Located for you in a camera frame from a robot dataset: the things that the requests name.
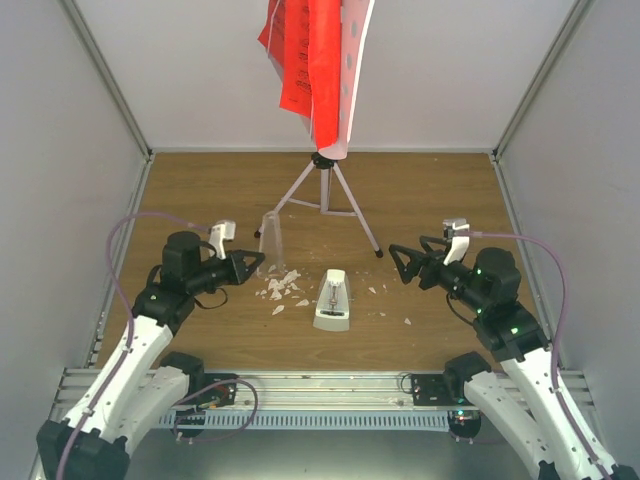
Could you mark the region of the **clear metronome cover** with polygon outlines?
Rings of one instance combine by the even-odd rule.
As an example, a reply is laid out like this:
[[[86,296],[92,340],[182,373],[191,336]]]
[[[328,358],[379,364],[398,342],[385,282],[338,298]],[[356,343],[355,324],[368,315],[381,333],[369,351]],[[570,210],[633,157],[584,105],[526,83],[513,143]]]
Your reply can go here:
[[[259,234],[259,251],[265,256],[263,263],[258,267],[258,276],[268,279],[282,275],[284,248],[279,214],[275,211],[265,213],[257,233]]]

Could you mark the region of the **white metronome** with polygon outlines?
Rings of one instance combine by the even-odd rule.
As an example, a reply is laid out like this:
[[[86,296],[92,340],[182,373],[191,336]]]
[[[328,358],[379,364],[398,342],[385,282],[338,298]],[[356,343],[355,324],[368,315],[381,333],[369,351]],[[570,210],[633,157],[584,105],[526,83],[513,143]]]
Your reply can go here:
[[[350,328],[350,285],[344,270],[328,269],[320,282],[313,327],[326,332],[346,332]]]

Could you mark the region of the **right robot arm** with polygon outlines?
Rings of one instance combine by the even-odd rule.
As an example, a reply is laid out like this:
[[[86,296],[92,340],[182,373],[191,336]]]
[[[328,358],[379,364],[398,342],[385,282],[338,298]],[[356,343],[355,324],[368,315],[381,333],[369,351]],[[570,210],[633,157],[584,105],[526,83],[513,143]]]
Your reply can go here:
[[[423,290],[442,288],[474,312],[477,338],[517,387],[519,405],[477,352],[448,361],[443,393],[451,403],[477,407],[513,448],[533,479],[635,479],[617,462],[585,421],[557,374],[551,343],[534,315],[518,300],[521,274],[511,252],[488,247],[465,266],[453,243],[440,250],[431,238],[414,250],[389,247],[403,283],[420,280]]]

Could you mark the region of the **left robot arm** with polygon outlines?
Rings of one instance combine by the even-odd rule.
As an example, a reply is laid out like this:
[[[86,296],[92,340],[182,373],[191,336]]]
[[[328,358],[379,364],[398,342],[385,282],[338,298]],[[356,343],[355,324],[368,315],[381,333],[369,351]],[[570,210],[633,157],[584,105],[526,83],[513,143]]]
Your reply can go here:
[[[161,262],[136,297],[121,340],[86,393],[36,436],[47,479],[122,479],[149,431],[171,407],[193,404],[206,391],[201,359],[179,352],[144,377],[195,308],[199,295],[245,283],[264,262],[259,251],[224,249],[235,225],[215,225],[207,240],[171,234]]]

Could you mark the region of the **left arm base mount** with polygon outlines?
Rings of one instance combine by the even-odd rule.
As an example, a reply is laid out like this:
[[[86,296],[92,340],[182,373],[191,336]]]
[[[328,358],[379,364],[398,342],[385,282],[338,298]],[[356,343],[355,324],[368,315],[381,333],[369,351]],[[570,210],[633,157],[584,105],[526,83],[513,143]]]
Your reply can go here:
[[[175,403],[177,405],[200,405],[218,401],[232,405],[235,401],[237,379],[234,373],[205,372],[203,380],[189,390],[189,394]]]

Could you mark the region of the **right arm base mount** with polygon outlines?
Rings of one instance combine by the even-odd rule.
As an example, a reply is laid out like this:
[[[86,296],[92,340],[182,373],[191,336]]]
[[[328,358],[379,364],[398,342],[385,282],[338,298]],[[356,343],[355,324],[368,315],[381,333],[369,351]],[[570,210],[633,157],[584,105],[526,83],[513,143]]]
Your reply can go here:
[[[443,373],[402,373],[400,390],[411,396],[414,406],[444,407],[463,405],[464,400],[453,395]]]

